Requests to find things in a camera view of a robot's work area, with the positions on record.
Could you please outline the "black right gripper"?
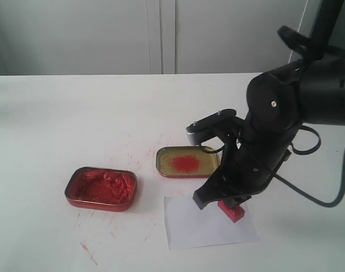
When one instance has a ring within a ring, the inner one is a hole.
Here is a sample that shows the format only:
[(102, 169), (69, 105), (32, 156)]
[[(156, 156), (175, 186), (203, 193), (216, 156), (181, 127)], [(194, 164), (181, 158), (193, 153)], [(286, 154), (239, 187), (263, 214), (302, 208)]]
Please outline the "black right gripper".
[(224, 199), (232, 209), (266, 189), (303, 123), (297, 102), (299, 71), (284, 67), (255, 77), (246, 91), (246, 117), (233, 116), (214, 126), (224, 143), (223, 157), (193, 193), (200, 210)]

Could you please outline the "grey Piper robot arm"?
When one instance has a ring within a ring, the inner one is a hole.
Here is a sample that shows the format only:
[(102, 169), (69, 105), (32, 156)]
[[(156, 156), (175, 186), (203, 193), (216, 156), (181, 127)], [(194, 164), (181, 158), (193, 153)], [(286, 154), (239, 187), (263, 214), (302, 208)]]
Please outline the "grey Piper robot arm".
[(345, 126), (345, 50), (330, 45), (342, 1), (322, 1), (309, 36), (282, 26), (278, 35), (298, 60), (253, 78), (246, 90), (248, 113), (223, 109), (192, 123), (189, 141), (201, 146), (219, 138), (222, 160), (193, 194), (200, 209), (220, 201), (229, 209), (262, 193), (291, 154), (293, 139), (311, 124)]

